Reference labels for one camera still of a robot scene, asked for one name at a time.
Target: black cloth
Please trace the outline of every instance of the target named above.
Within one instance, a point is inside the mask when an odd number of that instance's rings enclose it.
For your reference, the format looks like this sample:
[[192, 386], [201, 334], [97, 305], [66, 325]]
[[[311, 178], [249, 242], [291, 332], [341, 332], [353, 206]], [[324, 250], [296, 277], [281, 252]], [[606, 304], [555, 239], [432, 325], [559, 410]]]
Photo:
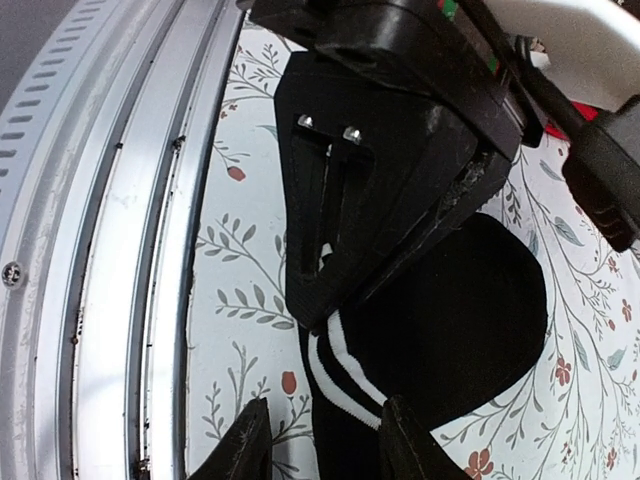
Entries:
[[[366, 377], [387, 397], [402, 395], [427, 430], [512, 386], [536, 363], [547, 328], [540, 265], [515, 236], [482, 214], [365, 305], [340, 313], [348, 351]], [[321, 394], [309, 369], [308, 336], [301, 329], [321, 479], [381, 478], [377, 432]], [[320, 359], [330, 365], [323, 342]]]

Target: white stripe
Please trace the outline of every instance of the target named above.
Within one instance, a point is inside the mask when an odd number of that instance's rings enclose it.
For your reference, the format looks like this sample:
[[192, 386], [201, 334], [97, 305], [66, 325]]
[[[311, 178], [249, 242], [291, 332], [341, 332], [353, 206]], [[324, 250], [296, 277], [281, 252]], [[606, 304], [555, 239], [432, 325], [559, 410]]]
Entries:
[[360, 362], [351, 356], [347, 350], [347, 342], [344, 338], [344, 330], [342, 328], [342, 319], [340, 318], [340, 312], [338, 310], [333, 312], [329, 317], [327, 325], [329, 327], [329, 344], [331, 345], [331, 350], [340, 365], [342, 365], [342, 368], [346, 370], [364, 393], [369, 395], [378, 405], [383, 406], [384, 402], [387, 401], [387, 397], [369, 381], [362, 370]]
[[309, 367], [315, 377], [318, 388], [331, 403], [374, 430], [380, 428], [382, 420], [379, 417], [358, 404], [333, 383], [318, 356], [318, 337], [312, 334], [309, 334]]

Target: red flower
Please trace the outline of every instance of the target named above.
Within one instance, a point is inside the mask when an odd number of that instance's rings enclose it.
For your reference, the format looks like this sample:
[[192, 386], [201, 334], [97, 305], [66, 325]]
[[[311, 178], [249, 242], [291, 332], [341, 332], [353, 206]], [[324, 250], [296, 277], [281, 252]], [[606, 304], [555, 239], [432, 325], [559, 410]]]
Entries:
[[562, 357], [558, 359], [556, 378], [560, 382], [561, 386], [564, 386], [565, 383], [569, 383], [569, 380], [571, 380], [571, 364], [569, 362], [565, 363], [564, 358]]
[[609, 257], [607, 263], [609, 264], [609, 271], [611, 273], [618, 273], [620, 271], [620, 269], [618, 268], [618, 264], [613, 258]]
[[487, 448], [469, 455], [469, 466], [464, 469], [464, 473], [473, 480], [482, 480], [482, 475], [489, 475], [491, 472], [493, 472], [493, 462], [489, 461]]
[[247, 178], [245, 173], [241, 169], [239, 169], [238, 167], [229, 167], [229, 168], [227, 168], [227, 173], [236, 182], [241, 182], [242, 180]]
[[613, 470], [613, 467], [616, 464], [616, 457], [617, 456], [618, 456], [618, 453], [616, 452], [616, 449], [611, 447], [611, 451], [607, 455], [607, 468], [609, 470]]
[[296, 374], [293, 372], [282, 372], [282, 390], [287, 395], [293, 395], [298, 388]]
[[626, 300], [622, 300], [622, 314], [627, 322], [631, 321], [631, 305]]

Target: silver screw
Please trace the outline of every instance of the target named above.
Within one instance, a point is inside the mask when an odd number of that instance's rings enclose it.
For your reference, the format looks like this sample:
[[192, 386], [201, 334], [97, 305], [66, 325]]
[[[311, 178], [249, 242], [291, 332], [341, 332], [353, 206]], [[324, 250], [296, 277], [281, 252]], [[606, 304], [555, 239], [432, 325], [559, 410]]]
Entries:
[[22, 266], [18, 262], [9, 262], [2, 269], [2, 283], [8, 289], [19, 288], [23, 280]]
[[362, 134], [360, 133], [360, 130], [355, 127], [347, 127], [344, 129], [342, 138], [350, 141], [351, 143], [355, 143], [356, 145], [360, 145], [360, 142], [362, 141]]
[[300, 118], [298, 118], [298, 125], [304, 128], [313, 128], [313, 118], [309, 115], [300, 115]]

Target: floral pattern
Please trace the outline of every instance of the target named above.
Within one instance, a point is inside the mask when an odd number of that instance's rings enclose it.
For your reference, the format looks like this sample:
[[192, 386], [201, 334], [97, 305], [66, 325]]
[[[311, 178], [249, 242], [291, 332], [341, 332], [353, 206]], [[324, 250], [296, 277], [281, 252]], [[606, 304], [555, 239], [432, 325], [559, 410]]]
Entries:
[[[246, 23], [212, 151], [188, 323], [187, 469], [266, 397], [276, 480], [317, 479], [312, 402], [284, 302], [285, 210], [272, 97], [295, 45]], [[476, 480], [638, 479], [640, 250], [617, 254], [561, 175], [569, 145], [523, 148], [483, 211], [537, 257], [549, 324], [514, 387], [434, 433]]]

